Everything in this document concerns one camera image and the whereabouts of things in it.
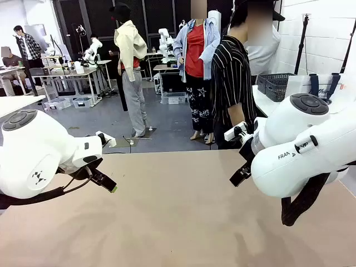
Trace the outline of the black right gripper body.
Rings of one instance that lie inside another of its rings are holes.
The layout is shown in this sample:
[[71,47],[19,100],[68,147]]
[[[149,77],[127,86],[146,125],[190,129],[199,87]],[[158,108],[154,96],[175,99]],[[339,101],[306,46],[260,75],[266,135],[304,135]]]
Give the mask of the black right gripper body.
[[244,167],[250,167],[251,163],[255,157],[255,153],[253,152],[253,135],[239,134],[241,148],[239,154],[246,160],[246,163],[243,165]]

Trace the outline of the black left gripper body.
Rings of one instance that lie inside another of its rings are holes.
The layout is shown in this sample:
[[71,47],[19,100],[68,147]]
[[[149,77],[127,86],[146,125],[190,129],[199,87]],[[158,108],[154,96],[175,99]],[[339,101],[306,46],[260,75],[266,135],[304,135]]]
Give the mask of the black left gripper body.
[[58,167],[59,174],[67,174],[70,175],[75,180],[85,180],[90,178],[90,174],[87,172],[86,168],[88,168],[91,172],[92,180],[97,179],[97,175],[100,176],[100,171],[98,171],[98,166],[103,161],[103,158],[94,160],[90,163],[85,164],[85,166],[74,168],[73,170],[65,170],[61,167]]

